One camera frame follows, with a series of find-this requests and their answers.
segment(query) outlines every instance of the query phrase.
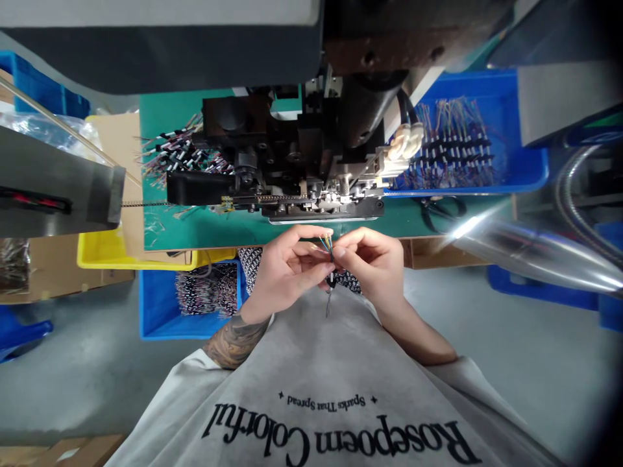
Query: plastic bag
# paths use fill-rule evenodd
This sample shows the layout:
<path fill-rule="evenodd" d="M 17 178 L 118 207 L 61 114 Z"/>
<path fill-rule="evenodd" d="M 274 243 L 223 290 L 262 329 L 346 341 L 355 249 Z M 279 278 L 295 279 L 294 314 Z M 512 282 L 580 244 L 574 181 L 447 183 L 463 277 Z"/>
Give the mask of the plastic bag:
<path fill-rule="evenodd" d="M 65 115 L 57 115 L 57 117 L 101 149 L 99 134 L 91 123 Z M 0 125 L 18 133 L 32 136 L 74 156 L 97 163 L 106 163 L 100 156 L 42 114 L 27 114 L 23 112 L 0 113 Z"/>
<path fill-rule="evenodd" d="M 0 239 L 0 293 L 28 293 L 30 264 L 28 239 Z"/>

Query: cardboard box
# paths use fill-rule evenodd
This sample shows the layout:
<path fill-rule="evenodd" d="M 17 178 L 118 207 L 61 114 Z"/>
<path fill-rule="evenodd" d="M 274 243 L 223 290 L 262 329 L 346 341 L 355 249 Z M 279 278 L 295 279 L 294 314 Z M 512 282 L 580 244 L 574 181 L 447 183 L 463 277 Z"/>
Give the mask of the cardboard box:
<path fill-rule="evenodd" d="M 31 467 L 49 446 L 0 446 L 0 467 Z"/>
<path fill-rule="evenodd" d="M 33 303 L 134 279 L 133 270 L 79 268 L 77 250 L 77 234 L 30 239 L 29 291 L 0 294 L 0 304 Z"/>
<path fill-rule="evenodd" d="M 0 69 L 0 76 L 9 81 L 9 83 L 13 84 L 13 75 L 7 73 L 3 69 Z M 13 93 L 6 88 L 0 87 L 0 102 L 5 102 L 11 106 L 14 106 L 15 100 L 13 99 Z M 9 108 L 0 107 L 0 110 L 3 110 L 4 112 L 8 109 Z"/>
<path fill-rule="evenodd" d="M 103 467 L 125 435 L 68 438 L 47 446 L 0 447 L 0 467 Z"/>
<path fill-rule="evenodd" d="M 400 240 L 404 249 L 404 266 L 411 269 L 488 265 L 482 258 L 448 245 L 445 237 Z"/>
<path fill-rule="evenodd" d="M 127 173 L 138 180 L 142 179 L 141 168 L 134 160 L 141 153 L 140 117 L 138 114 L 95 115 L 89 122 L 97 129 L 102 149 L 117 164 L 125 167 Z M 143 199 L 143 189 L 127 177 L 123 186 L 124 201 Z M 125 240 L 125 252 L 138 260 L 161 261 L 171 264 L 190 264 L 191 254 L 183 253 L 169 257 L 163 252 L 145 251 L 145 225 L 143 208 L 124 208 L 121 210 L 121 231 Z"/>

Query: person's left hand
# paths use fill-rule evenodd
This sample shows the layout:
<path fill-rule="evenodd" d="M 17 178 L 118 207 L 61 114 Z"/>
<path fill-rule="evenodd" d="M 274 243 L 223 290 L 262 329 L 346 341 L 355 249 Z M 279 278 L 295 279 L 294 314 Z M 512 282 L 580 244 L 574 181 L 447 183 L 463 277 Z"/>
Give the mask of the person's left hand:
<path fill-rule="evenodd" d="M 296 302 L 303 293 L 324 281 L 335 265 L 329 255 L 301 238 L 332 235 L 333 230 L 296 225 L 264 246 L 255 287 L 240 314 L 247 324 L 270 318 Z"/>

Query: forearm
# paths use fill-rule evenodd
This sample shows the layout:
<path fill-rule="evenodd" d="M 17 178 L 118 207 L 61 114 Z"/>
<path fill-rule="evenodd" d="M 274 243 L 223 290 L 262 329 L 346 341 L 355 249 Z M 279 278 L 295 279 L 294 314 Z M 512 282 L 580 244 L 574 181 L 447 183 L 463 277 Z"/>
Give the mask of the forearm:
<path fill-rule="evenodd" d="M 391 304 L 375 304 L 375 308 L 385 330 L 421 365 L 441 365 L 458 358 L 452 345 L 405 298 Z"/>
<path fill-rule="evenodd" d="M 225 370 L 235 370 L 248 358 L 258 344 L 270 321 L 253 308 L 249 300 L 203 346 L 204 352 Z"/>

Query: work bench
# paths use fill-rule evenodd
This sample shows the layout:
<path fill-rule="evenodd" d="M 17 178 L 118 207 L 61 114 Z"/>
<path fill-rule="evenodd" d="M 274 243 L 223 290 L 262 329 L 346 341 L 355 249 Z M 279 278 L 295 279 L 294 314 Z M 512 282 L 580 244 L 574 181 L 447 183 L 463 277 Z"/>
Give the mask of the work bench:
<path fill-rule="evenodd" d="M 229 95 L 234 95 L 231 89 L 142 95 L 141 136 L 153 138 L 162 132 L 182 128 L 194 114 L 201 112 L 203 99 Z M 166 192 L 144 181 L 143 199 L 146 202 L 163 200 L 166 199 Z M 508 196 L 463 198 L 468 216 L 477 215 L 507 199 Z M 334 229 L 336 238 L 360 226 L 397 238 L 435 236 L 422 221 L 420 207 L 412 198 L 385 197 L 383 202 L 385 215 L 375 221 L 319 224 Z M 259 212 L 235 211 L 219 215 L 207 208 L 198 208 L 176 219 L 173 214 L 178 211 L 180 208 L 170 206 L 145 208 L 146 251 L 264 245 L 288 229 L 288 226 L 269 224 Z M 511 203 L 506 203 L 500 214 L 512 217 Z"/>

